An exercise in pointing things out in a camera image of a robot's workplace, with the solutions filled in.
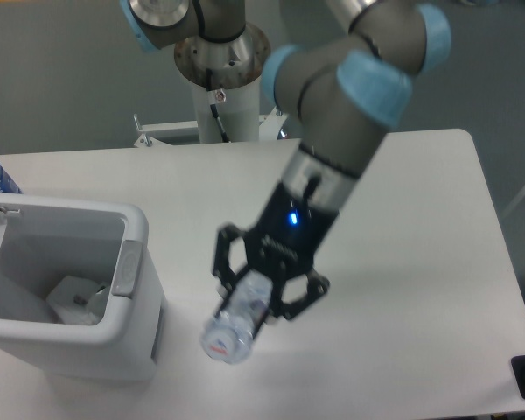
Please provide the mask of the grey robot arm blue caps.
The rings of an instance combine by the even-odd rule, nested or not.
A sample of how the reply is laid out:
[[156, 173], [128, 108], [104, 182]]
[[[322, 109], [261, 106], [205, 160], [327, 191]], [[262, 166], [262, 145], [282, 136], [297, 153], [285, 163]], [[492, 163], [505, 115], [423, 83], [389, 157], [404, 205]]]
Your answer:
[[304, 132], [255, 225], [219, 230], [213, 274], [229, 307], [249, 274], [269, 279], [265, 318], [294, 319], [328, 291], [316, 251], [399, 122], [415, 76], [449, 56], [445, 14], [414, 1], [331, 1], [345, 37], [304, 49], [286, 45], [262, 68], [262, 91]]

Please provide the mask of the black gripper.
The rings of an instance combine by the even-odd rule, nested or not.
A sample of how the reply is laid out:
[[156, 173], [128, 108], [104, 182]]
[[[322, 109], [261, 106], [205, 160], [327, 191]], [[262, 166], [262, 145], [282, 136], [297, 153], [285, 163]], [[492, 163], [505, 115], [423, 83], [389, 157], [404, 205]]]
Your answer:
[[[312, 268], [314, 256], [338, 214], [317, 209], [278, 183], [260, 218], [247, 232], [231, 223], [219, 228], [212, 275], [220, 281], [220, 297], [230, 298], [250, 267], [272, 282], [266, 322], [280, 318], [293, 321], [329, 291], [329, 279]], [[234, 271], [231, 245], [243, 237], [248, 264]], [[302, 275], [306, 278], [305, 293], [283, 301], [286, 284]]]

